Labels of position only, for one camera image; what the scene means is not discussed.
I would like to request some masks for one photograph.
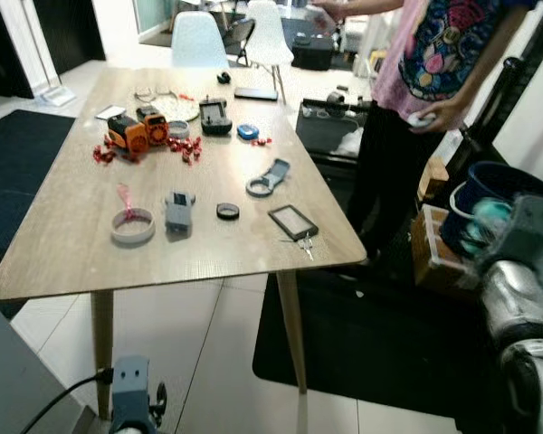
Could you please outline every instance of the black pants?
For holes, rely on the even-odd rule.
[[[370,231],[360,239],[368,257],[387,245],[400,229],[414,203],[426,162],[444,133],[413,134],[393,110],[372,103],[364,125],[358,155],[354,193],[348,203],[348,219],[357,233],[380,199],[380,212]]]

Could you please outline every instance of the dark carpet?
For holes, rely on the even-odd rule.
[[[219,32],[221,35],[225,33],[223,20],[221,17],[221,13],[212,12],[212,15],[215,18],[215,21],[217,22],[217,27],[219,28]],[[232,18],[231,14],[227,14],[227,20],[229,23],[232,21],[237,21],[242,18],[244,18],[245,15],[243,14],[235,14],[235,18]],[[297,20],[297,19],[289,19],[289,18],[282,18],[281,19],[281,25],[283,27],[283,34],[286,38],[286,43],[288,44],[288,47],[291,50],[291,46],[293,44],[293,40],[296,37],[296,34],[298,32],[303,32],[306,34],[314,34],[313,30],[313,24],[309,21],[305,20]],[[171,46],[171,38],[172,33],[169,31],[164,31],[159,34],[155,34],[153,36],[149,36],[144,41],[141,41],[140,43],[144,45],[155,45],[157,47],[170,47]],[[240,46],[239,44],[236,45],[230,45],[228,47],[225,47],[225,51],[227,54],[230,54],[232,56],[236,56],[239,54]],[[352,66],[354,62],[354,56],[348,56],[348,58],[345,59],[344,54],[341,52],[336,52],[332,56],[332,63],[330,68],[332,70],[341,70],[341,71],[352,71]]]
[[[0,261],[73,122],[24,110],[0,119]],[[0,310],[10,319],[23,305],[0,302]]]
[[[500,377],[481,310],[414,287],[408,223],[366,281],[299,273],[308,386],[452,417],[463,434],[500,432]],[[296,384],[273,275],[253,371]]]

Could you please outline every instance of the cartoon print shirt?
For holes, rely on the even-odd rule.
[[[372,99],[407,120],[459,91],[505,8],[534,0],[405,0]]]

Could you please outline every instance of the wooden table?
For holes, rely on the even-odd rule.
[[[234,86],[217,84],[217,72],[109,69],[101,74],[0,264],[0,299],[90,292],[99,369],[112,364],[113,290],[275,272],[291,357],[304,393],[295,270],[360,262],[366,252],[279,105],[233,98],[234,86],[257,86],[256,71],[234,70]],[[197,99],[205,94],[226,98],[232,134],[204,137],[201,161],[192,167],[166,148],[149,153],[138,165],[120,159],[97,165],[92,150],[107,128],[95,115],[112,103],[134,116],[140,105],[133,98],[135,90],[157,86]],[[256,125],[273,143],[246,144],[235,133],[241,123]],[[192,137],[201,134],[199,120],[191,123],[191,130]],[[271,197],[251,197],[246,182],[264,173],[275,157],[291,163],[285,181]],[[119,183],[129,186],[133,206],[157,218],[154,237],[136,248],[121,248],[110,239],[111,219],[123,207]],[[196,195],[193,233],[175,242],[164,230],[164,199],[173,189]],[[215,206],[221,202],[237,204],[240,219],[217,219]],[[281,242],[286,235],[267,215],[289,203],[319,226],[313,261],[297,243]],[[99,415],[106,417],[108,387],[99,386],[98,400]]]

